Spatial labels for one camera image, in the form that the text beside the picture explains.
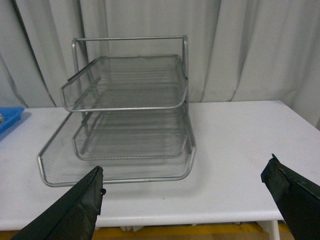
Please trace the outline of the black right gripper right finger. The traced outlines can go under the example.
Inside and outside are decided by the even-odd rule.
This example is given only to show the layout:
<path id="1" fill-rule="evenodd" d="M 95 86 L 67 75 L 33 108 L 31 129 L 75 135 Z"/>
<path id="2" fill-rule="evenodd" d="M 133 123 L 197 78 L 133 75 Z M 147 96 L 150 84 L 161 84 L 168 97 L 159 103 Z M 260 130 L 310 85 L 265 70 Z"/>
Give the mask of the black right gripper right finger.
<path id="1" fill-rule="evenodd" d="M 320 186 L 282 164 L 274 154 L 260 177 L 294 239 L 318 240 Z"/>

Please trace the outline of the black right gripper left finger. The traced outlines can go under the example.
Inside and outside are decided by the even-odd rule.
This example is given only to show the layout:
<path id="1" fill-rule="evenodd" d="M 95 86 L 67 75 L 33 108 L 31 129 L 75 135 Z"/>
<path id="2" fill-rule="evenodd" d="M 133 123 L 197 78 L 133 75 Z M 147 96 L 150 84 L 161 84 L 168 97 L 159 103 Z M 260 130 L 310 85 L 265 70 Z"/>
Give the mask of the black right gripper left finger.
<path id="1" fill-rule="evenodd" d="M 91 240 L 101 214 L 103 168 L 96 166 L 13 240 Z"/>

